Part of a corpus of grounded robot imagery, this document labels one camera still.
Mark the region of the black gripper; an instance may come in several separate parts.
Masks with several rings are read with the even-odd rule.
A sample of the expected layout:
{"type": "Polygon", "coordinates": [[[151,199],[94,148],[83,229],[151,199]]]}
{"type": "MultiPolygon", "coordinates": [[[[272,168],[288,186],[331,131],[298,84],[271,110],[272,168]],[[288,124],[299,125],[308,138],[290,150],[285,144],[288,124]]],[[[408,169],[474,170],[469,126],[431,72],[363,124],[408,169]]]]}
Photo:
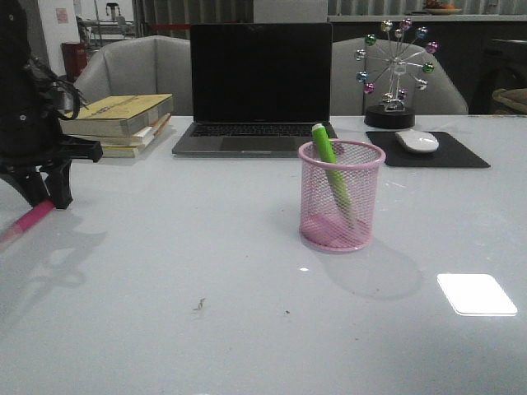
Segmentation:
{"type": "Polygon", "coordinates": [[[102,148],[63,133],[60,120],[78,116],[82,94],[32,54],[27,31],[20,3],[2,1],[1,179],[32,207],[50,199],[56,208],[67,209],[71,159],[97,162],[102,148]],[[22,169],[31,166],[41,166],[45,180],[36,169],[22,169]]]}

